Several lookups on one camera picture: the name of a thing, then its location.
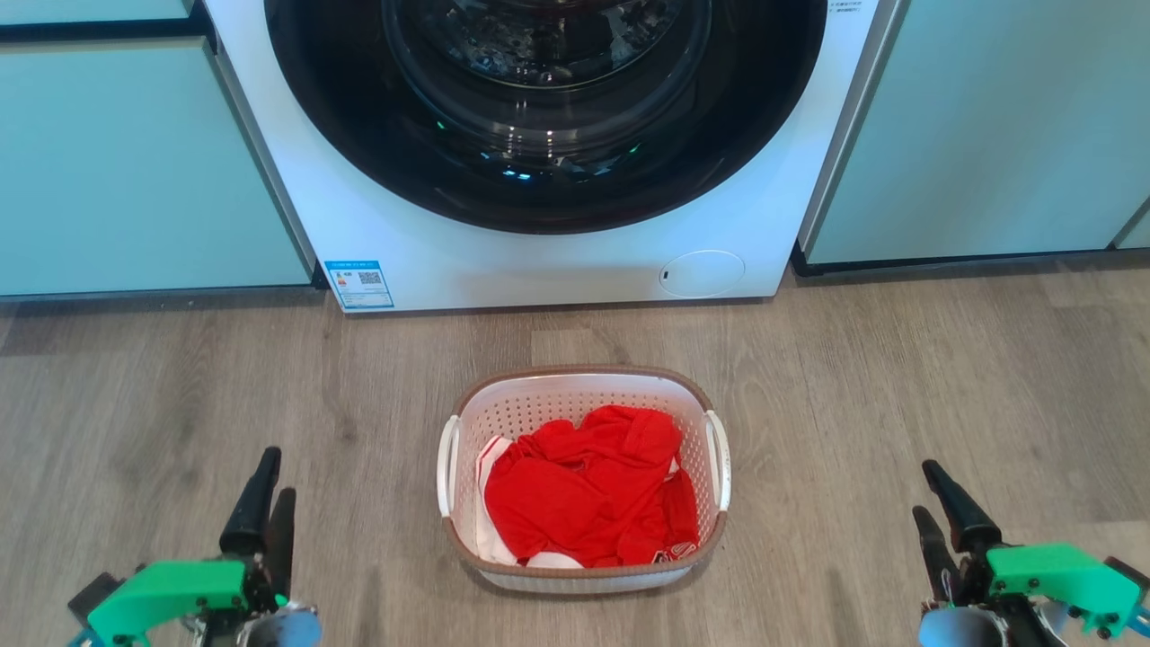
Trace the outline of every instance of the brown rim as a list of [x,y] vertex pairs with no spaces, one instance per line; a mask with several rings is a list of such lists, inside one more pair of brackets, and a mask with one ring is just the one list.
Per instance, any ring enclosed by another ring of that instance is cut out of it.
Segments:
[[[685,388],[691,393],[703,406],[704,411],[712,411],[714,407],[711,405],[711,399],[707,398],[703,390],[698,385],[692,383],[685,376],[676,373],[674,371],[668,371],[666,369],[651,369],[645,367],[615,367],[606,364],[570,364],[564,367],[544,367],[538,369],[527,369],[521,371],[508,371],[506,373],[498,373],[477,383],[473,386],[463,398],[459,399],[459,403],[455,406],[455,416],[460,416],[463,413],[463,408],[467,403],[475,398],[481,391],[486,387],[501,383],[505,380],[514,380],[516,378],[534,378],[540,376],[576,376],[580,373],[613,373],[622,376],[650,376],[653,378],[664,378],[676,383],[681,387]],[[666,573],[670,571],[678,571],[693,567],[704,560],[706,560],[712,552],[714,552],[715,546],[719,544],[719,539],[722,537],[723,527],[727,525],[727,513],[720,511],[715,516],[714,525],[711,530],[711,536],[707,540],[699,546],[699,549],[687,556],[684,560],[678,560],[677,562],[664,562],[661,564],[646,564],[643,567],[616,567],[611,569],[524,569],[523,567],[506,567],[504,564],[493,564],[491,562],[484,562],[480,560],[475,554],[467,549],[463,541],[459,538],[459,532],[455,531],[455,524],[451,522],[451,517],[444,517],[444,527],[447,530],[447,536],[451,538],[452,546],[455,547],[455,552],[459,553],[460,557],[467,562],[471,568],[484,573],[499,575],[499,576],[513,576],[513,577],[528,577],[528,578],[542,578],[542,579],[607,579],[618,577],[634,577],[634,576],[646,576],[653,573]]]

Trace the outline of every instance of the red clothing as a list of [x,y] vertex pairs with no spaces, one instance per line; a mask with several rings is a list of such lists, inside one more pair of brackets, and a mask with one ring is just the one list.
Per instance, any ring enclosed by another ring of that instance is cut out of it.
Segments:
[[496,461],[488,513],[521,563],[544,550],[589,568],[677,560],[699,544],[691,478],[668,478],[681,444],[650,409],[604,407],[577,430],[553,421]]

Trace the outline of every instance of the blue and white sticker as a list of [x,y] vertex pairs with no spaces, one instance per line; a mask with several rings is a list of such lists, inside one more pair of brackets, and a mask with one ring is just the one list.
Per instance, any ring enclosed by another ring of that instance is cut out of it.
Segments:
[[379,261],[329,260],[323,264],[328,268],[331,288],[336,291],[344,309],[396,307]]

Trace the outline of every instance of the white cloth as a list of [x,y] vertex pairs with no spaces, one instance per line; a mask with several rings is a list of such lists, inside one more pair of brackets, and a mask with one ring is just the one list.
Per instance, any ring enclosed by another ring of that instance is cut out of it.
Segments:
[[[475,462],[476,485],[480,487],[480,506],[475,518],[475,552],[484,562],[515,567],[519,565],[519,560],[507,548],[503,538],[499,537],[496,525],[491,523],[491,515],[488,514],[488,502],[484,496],[488,491],[491,468],[504,452],[507,452],[508,447],[511,447],[511,440],[496,437],[488,441]],[[527,567],[530,569],[582,569],[583,564],[561,553],[539,553],[528,560]]]

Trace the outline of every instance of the round black door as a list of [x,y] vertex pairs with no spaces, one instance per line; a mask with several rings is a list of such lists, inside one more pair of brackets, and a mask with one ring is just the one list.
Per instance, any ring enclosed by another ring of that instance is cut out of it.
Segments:
[[622,226],[728,178],[795,108],[827,16],[826,0],[266,6],[336,149],[408,201],[528,233]]

